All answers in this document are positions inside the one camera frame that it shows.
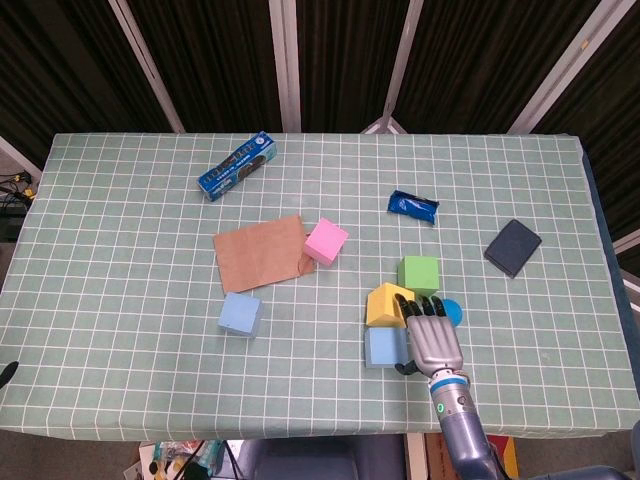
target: toy block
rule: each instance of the toy block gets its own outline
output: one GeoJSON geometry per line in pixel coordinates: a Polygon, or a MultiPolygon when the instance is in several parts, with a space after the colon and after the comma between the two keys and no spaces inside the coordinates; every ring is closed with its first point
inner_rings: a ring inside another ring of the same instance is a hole
{"type": "Polygon", "coordinates": [[[262,302],[259,298],[228,293],[222,305],[218,326],[245,337],[255,337],[260,325],[262,302]]]}
{"type": "Polygon", "coordinates": [[[460,322],[462,322],[462,307],[460,304],[454,300],[444,298],[442,299],[442,305],[444,306],[444,313],[447,314],[453,326],[460,325],[460,322]]]}
{"type": "Polygon", "coordinates": [[[411,290],[392,283],[383,283],[367,296],[367,325],[370,327],[406,327],[400,305],[395,298],[399,293],[407,300],[415,300],[411,290]]]}
{"type": "Polygon", "coordinates": [[[364,333],[365,366],[393,368],[409,361],[406,328],[367,328],[364,333]]]}
{"type": "Polygon", "coordinates": [[[428,297],[440,289],[440,267],[436,257],[404,257],[398,265],[398,284],[428,297]]]}
{"type": "Polygon", "coordinates": [[[348,236],[349,233],[329,220],[321,218],[307,241],[304,242],[303,251],[322,265],[329,266],[333,263],[348,236]]]}

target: blue wrapper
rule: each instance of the blue wrapper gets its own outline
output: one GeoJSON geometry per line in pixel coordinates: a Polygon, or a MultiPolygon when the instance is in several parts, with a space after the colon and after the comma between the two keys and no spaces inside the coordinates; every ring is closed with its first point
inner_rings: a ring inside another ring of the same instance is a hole
{"type": "Polygon", "coordinates": [[[426,198],[416,197],[410,193],[396,190],[389,198],[388,212],[399,213],[401,215],[409,215],[418,220],[426,220],[435,225],[436,210],[440,203],[426,198]]]}
{"type": "Polygon", "coordinates": [[[202,175],[198,185],[213,202],[275,155],[276,144],[273,139],[260,132],[238,147],[225,161],[202,175]]]}

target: curtain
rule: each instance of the curtain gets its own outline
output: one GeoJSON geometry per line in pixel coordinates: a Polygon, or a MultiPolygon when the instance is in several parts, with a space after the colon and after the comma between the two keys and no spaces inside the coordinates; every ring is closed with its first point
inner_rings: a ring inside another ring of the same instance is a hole
{"type": "Polygon", "coordinates": [[[638,25],[640,3],[631,7],[535,129],[580,137],[613,240],[640,228],[638,25]]]}
{"type": "Polygon", "coordinates": [[[129,6],[187,131],[282,131],[267,1],[129,6]]]}
{"type": "Polygon", "coordinates": [[[377,120],[408,0],[298,0],[304,132],[359,133],[377,120]]]}
{"type": "Polygon", "coordinates": [[[58,132],[169,131],[109,4],[0,4],[0,135],[43,167],[58,132]]]}
{"type": "Polygon", "coordinates": [[[636,277],[640,277],[640,245],[619,254],[618,264],[620,268],[625,269],[636,277]]]}
{"type": "Polygon", "coordinates": [[[393,117],[414,133],[505,133],[595,0],[426,0],[393,117]]]}

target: yellow cube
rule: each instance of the yellow cube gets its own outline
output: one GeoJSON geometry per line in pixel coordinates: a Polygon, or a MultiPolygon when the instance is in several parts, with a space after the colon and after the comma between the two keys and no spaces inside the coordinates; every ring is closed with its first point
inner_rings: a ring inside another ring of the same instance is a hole
{"type": "Polygon", "coordinates": [[[415,300],[416,294],[392,283],[383,283],[367,296],[367,325],[370,327],[405,328],[400,305],[395,298],[399,293],[407,300],[415,300]]]}

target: blue cube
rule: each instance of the blue cube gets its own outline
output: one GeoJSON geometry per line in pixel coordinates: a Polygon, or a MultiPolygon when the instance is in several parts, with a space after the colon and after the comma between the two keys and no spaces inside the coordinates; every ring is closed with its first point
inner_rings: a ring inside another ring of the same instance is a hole
{"type": "Polygon", "coordinates": [[[407,329],[368,328],[364,334],[364,352],[367,368],[393,368],[396,363],[407,363],[407,329]]]}
{"type": "Polygon", "coordinates": [[[224,299],[218,326],[245,337],[255,337],[260,325],[259,298],[229,293],[224,299]]]}

